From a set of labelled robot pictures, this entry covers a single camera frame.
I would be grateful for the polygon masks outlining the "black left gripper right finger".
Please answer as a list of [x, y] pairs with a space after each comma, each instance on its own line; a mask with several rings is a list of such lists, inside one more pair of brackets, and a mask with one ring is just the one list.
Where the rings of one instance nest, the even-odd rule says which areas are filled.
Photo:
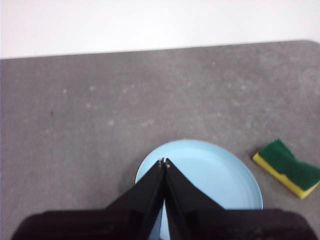
[[281, 209], [227, 210], [165, 160], [165, 207], [173, 240], [316, 240], [306, 219]]

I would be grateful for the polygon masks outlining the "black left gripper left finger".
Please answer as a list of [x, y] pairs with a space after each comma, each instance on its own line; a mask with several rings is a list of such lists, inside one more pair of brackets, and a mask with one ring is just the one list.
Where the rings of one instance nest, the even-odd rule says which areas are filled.
[[46, 211], [25, 218], [14, 240], [146, 240], [164, 201], [161, 158], [106, 208]]

